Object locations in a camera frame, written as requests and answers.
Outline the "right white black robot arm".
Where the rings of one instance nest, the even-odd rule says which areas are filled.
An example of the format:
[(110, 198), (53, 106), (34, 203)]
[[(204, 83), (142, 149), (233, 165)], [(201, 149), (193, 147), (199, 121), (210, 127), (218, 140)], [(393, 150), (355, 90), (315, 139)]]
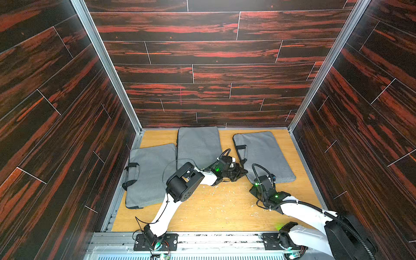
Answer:
[(364, 227), (351, 214), (339, 214), (300, 201), (291, 194), (277, 192), (270, 177), (256, 177), (250, 193), (262, 203), (261, 208), (276, 211), (298, 222), (282, 226), (274, 237), (264, 236), (273, 247), (286, 251), (287, 260), (298, 260), (314, 249), (336, 260), (374, 260), (378, 248)]

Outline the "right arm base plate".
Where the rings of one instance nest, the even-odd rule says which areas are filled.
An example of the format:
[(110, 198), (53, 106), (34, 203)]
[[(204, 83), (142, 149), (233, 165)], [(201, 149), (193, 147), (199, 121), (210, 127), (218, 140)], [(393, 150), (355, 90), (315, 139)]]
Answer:
[(261, 239), (263, 240), (265, 250), (291, 250), (293, 248), (288, 238), (282, 237), (279, 232), (263, 233)]

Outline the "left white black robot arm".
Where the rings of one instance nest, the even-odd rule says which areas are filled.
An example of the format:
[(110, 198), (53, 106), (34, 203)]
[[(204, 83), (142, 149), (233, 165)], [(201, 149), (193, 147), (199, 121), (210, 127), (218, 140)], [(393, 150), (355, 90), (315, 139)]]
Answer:
[(175, 212), (193, 195), (199, 185), (216, 186), (223, 179), (235, 182), (247, 173), (235, 158), (227, 155), (221, 155), (202, 170), (191, 162), (186, 162), (167, 180), (163, 204), (154, 220), (145, 225), (142, 231), (144, 238), (152, 248), (158, 248)]

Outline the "aluminium front rail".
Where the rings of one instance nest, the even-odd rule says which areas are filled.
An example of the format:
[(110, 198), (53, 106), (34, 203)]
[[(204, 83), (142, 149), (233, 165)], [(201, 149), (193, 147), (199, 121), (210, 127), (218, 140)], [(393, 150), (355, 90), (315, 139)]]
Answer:
[[(86, 260), (286, 260), (284, 250), (265, 250), (261, 235), (254, 232), (178, 232), (176, 251), (133, 251), (132, 232), (96, 232), (87, 246)], [(308, 249), (298, 260), (330, 260)]]

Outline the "grey laptop bag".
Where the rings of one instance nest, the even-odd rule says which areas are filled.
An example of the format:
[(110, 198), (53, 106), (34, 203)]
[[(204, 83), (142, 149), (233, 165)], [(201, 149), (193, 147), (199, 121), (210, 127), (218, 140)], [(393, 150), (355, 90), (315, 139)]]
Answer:
[(211, 127), (181, 127), (177, 138), (177, 169), (191, 162), (200, 170), (222, 154), (219, 130)]
[(268, 172), (276, 177), (275, 183), (291, 183), (296, 177), (287, 163), (274, 135), (270, 132), (235, 134), (233, 142), (238, 154), (239, 162), (248, 171), (247, 178), (254, 184), (256, 176), (252, 164), (259, 164), (266, 171), (255, 167), (259, 176)]
[(175, 144), (133, 149), (122, 184), (126, 207), (142, 209), (162, 203), (166, 181), (177, 170), (176, 159)]

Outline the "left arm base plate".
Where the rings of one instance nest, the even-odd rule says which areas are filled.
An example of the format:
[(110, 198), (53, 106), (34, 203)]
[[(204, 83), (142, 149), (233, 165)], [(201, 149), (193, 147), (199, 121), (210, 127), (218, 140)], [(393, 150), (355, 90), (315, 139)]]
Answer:
[(176, 251), (178, 234), (168, 233), (157, 238), (147, 238), (144, 234), (137, 234), (134, 239), (133, 251)]

